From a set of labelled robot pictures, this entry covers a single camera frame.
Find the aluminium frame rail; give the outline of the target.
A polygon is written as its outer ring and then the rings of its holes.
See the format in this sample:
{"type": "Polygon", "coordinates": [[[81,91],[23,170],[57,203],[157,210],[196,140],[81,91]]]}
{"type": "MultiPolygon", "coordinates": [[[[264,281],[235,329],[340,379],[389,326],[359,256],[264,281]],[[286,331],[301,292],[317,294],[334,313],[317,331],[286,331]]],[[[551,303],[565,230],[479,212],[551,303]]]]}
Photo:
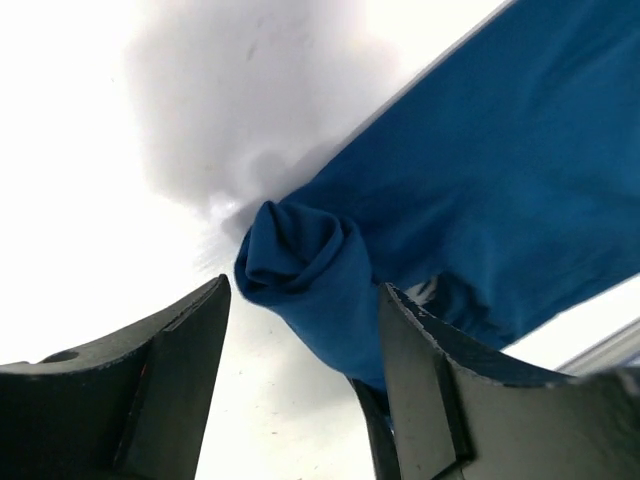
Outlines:
{"type": "Polygon", "coordinates": [[[608,368],[639,365],[640,320],[636,319],[559,366],[561,373],[586,375],[608,368]]]}

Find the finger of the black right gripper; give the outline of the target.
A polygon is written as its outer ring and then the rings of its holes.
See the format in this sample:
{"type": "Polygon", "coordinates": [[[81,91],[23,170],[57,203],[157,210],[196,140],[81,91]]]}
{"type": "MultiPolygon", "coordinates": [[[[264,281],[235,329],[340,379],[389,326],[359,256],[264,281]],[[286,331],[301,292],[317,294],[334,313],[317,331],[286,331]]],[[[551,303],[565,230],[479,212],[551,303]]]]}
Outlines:
{"type": "Polygon", "coordinates": [[[355,379],[350,379],[349,383],[364,414],[375,479],[400,480],[386,395],[355,379]]]}

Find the dark blue t shirt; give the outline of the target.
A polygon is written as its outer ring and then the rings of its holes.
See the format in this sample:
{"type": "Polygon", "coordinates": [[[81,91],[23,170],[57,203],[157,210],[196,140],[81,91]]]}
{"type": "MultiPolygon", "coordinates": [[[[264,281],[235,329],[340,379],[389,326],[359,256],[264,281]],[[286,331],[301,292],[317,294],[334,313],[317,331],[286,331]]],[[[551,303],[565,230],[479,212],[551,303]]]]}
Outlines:
{"type": "Polygon", "coordinates": [[[326,365],[386,392],[378,287],[495,349],[639,271],[639,5],[517,1],[309,183],[234,266],[326,365]]]}

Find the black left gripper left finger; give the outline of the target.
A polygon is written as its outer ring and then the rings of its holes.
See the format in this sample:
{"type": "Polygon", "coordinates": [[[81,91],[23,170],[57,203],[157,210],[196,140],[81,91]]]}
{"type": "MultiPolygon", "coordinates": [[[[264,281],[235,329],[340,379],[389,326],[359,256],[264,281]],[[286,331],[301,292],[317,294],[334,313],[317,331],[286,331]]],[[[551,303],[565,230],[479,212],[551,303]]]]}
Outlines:
{"type": "Polygon", "coordinates": [[[191,479],[230,310],[219,276],[92,342],[1,369],[5,479],[191,479]]]}

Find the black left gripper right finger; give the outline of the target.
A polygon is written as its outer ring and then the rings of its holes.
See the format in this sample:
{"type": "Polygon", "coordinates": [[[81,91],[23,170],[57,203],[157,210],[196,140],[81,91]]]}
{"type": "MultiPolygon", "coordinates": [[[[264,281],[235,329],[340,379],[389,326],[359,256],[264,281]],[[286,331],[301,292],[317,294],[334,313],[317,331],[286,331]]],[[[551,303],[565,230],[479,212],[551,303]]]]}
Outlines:
{"type": "Polygon", "coordinates": [[[575,377],[486,347],[390,285],[379,330],[405,479],[635,479],[639,371],[575,377]]]}

